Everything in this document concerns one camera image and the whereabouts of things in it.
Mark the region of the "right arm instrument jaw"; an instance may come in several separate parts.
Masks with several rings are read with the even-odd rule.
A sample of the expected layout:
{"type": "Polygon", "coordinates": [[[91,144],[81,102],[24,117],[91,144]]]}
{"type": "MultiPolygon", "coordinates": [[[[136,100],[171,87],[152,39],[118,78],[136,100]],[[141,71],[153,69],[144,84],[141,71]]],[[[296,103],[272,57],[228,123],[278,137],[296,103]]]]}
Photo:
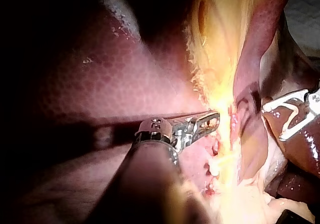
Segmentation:
{"type": "Polygon", "coordinates": [[[282,95],[268,103],[263,104],[262,106],[262,113],[267,113],[267,112],[271,112],[272,110],[275,110],[277,107],[279,106],[284,106],[289,108],[289,104],[288,104],[288,100],[290,99],[296,99],[296,100],[300,100],[302,103],[305,102],[305,95],[308,93],[308,89],[301,89],[301,90],[296,90],[296,91],[292,91],[289,92],[285,95],[282,95]]]}
{"type": "Polygon", "coordinates": [[[312,122],[312,120],[304,120],[303,119],[299,123],[296,123],[294,126],[289,128],[289,124],[294,119],[294,117],[296,117],[298,115],[298,113],[299,113],[299,109],[298,108],[295,108],[295,109],[292,110],[292,113],[288,117],[288,120],[284,123],[284,125],[282,127],[282,132],[281,132],[281,134],[279,136],[279,140],[280,141],[286,141],[286,140],[290,139],[297,132],[299,132],[302,128],[304,128],[310,122],[312,122]]]}

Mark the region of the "left arm instrument jaw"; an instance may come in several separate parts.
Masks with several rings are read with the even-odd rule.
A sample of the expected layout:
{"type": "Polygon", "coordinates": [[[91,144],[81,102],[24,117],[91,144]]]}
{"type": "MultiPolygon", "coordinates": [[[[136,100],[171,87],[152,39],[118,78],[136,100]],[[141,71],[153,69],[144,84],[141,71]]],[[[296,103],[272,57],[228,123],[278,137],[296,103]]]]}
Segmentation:
{"type": "Polygon", "coordinates": [[[217,111],[206,111],[198,114],[191,119],[193,126],[193,139],[200,139],[213,132],[215,132],[219,126],[220,113],[217,111]]]}

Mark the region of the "right arm instrument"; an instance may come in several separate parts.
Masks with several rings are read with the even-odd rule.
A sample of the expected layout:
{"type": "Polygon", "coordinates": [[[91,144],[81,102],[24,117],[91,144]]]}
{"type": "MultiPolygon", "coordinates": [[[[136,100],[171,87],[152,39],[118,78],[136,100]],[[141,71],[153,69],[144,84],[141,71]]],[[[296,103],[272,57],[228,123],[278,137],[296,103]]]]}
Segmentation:
{"type": "Polygon", "coordinates": [[[314,120],[320,113],[320,84],[311,89],[304,89],[305,118],[304,120],[314,120]]]}

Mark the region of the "left arm instrument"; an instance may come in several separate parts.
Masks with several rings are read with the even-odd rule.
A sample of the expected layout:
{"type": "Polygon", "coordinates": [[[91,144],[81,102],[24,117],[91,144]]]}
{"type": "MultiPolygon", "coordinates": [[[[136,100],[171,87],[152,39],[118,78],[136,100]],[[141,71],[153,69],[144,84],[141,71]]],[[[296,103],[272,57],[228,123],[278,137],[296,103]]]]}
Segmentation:
{"type": "Polygon", "coordinates": [[[164,142],[168,147],[169,159],[177,166],[179,164],[178,154],[195,141],[198,124],[198,116],[173,119],[151,117],[140,124],[135,134],[134,144],[147,140],[164,142]]]}

